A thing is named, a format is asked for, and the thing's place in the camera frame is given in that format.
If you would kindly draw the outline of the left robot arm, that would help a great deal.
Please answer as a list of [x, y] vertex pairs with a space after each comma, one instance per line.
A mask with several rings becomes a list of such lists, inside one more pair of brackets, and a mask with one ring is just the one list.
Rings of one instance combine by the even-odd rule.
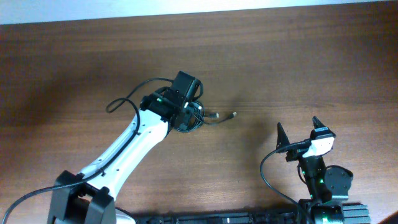
[[127, 178], [146, 154], [172, 129], [186, 132], [191, 119], [202, 109], [199, 79], [178, 72], [170, 86], [144, 96], [134, 106], [129, 126], [91, 164], [77, 174], [62, 172], [56, 179], [48, 223], [135, 224], [132, 215], [116, 208], [117, 196]]

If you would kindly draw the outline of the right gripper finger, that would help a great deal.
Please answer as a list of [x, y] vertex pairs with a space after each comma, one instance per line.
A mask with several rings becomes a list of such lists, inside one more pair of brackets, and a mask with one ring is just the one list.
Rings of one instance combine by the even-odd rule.
[[276, 149], [285, 149], [290, 145], [290, 141], [281, 123], [277, 123], [277, 143]]
[[316, 116], [312, 118], [312, 122], [315, 129], [325, 128], [325, 125]]

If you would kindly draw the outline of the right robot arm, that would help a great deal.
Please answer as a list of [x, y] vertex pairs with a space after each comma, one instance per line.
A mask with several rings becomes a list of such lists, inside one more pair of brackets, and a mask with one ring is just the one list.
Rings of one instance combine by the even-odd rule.
[[326, 166], [323, 156], [333, 149], [336, 134], [317, 117], [312, 118], [314, 129], [310, 137], [290, 142], [281, 123], [277, 124], [276, 152], [284, 153], [287, 162], [298, 162], [301, 180], [307, 186], [310, 198], [298, 204], [300, 223], [343, 223], [343, 202], [353, 173], [341, 166]]

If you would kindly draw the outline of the black usb cable silver plug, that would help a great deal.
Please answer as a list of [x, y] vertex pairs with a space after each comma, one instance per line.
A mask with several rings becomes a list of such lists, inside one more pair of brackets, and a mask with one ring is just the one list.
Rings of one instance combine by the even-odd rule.
[[205, 111], [204, 104], [198, 100], [188, 104], [187, 107], [193, 108], [193, 117], [191, 120], [191, 126], [189, 127], [188, 131], [178, 131], [180, 133], [189, 133], [200, 128], [205, 123], [205, 118], [218, 119], [220, 117], [220, 114], [218, 112], [207, 113]]

